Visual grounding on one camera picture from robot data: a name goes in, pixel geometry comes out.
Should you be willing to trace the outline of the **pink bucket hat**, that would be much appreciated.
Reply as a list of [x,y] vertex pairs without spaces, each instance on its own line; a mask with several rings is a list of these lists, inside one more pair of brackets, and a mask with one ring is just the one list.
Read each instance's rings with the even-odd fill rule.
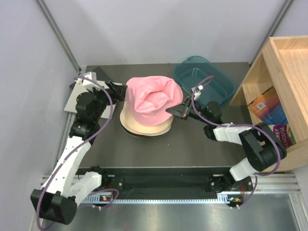
[[154,127],[167,121],[171,114],[166,109],[183,100],[181,87],[166,76],[133,77],[126,85],[128,111],[142,126]]

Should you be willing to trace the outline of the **beige black reversible hat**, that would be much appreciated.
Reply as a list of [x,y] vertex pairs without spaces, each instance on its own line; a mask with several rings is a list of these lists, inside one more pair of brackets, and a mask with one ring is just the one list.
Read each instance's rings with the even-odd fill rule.
[[[130,114],[130,112],[128,110],[124,110],[124,109],[120,113],[120,122],[121,122],[121,124],[123,122],[126,123],[126,124],[137,123],[137,121],[133,118],[133,116]],[[163,123],[164,124],[166,124],[166,123],[172,124],[172,122],[173,122],[173,116],[171,116],[168,120],[166,120]]]

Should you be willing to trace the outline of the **cream bucket hat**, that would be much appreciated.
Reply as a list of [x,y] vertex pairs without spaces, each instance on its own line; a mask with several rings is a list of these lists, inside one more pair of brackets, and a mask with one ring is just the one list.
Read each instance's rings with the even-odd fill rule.
[[171,129],[171,124],[161,124],[158,126],[148,127],[140,125],[139,123],[122,123],[122,126],[130,132],[137,133],[137,134],[144,134],[144,135],[158,135],[167,133]]

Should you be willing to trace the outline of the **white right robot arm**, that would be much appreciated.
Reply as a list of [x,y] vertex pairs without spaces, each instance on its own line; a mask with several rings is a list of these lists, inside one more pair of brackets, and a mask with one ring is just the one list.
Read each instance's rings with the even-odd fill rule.
[[237,190],[243,179],[259,174],[271,166],[275,166],[274,170],[277,170],[281,161],[287,157],[286,148],[267,124],[252,126],[223,123],[222,111],[217,102],[211,101],[201,107],[188,97],[181,104],[166,109],[166,112],[182,120],[191,117],[206,123],[204,133],[210,140],[242,146],[245,158],[232,166],[229,175],[224,179],[229,190]]

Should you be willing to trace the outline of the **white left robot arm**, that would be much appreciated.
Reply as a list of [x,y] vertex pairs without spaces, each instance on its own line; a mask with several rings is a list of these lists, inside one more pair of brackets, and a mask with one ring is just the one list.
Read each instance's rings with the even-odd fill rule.
[[90,150],[96,136],[104,127],[99,120],[108,106],[108,121],[113,115],[113,105],[125,99],[126,85],[105,82],[105,87],[90,81],[86,91],[76,97],[76,117],[70,128],[64,151],[55,169],[41,189],[34,189],[30,199],[36,212],[38,228],[41,219],[68,225],[76,215],[77,208],[94,190],[104,191],[109,186],[106,170],[91,167],[78,182],[73,179],[85,154]]

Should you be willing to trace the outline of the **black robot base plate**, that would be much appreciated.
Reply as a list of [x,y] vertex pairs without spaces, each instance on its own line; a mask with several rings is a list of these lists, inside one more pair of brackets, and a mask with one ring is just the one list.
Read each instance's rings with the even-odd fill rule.
[[102,188],[119,191],[122,200],[216,199],[220,192],[252,190],[247,177],[231,181],[228,167],[98,167]]

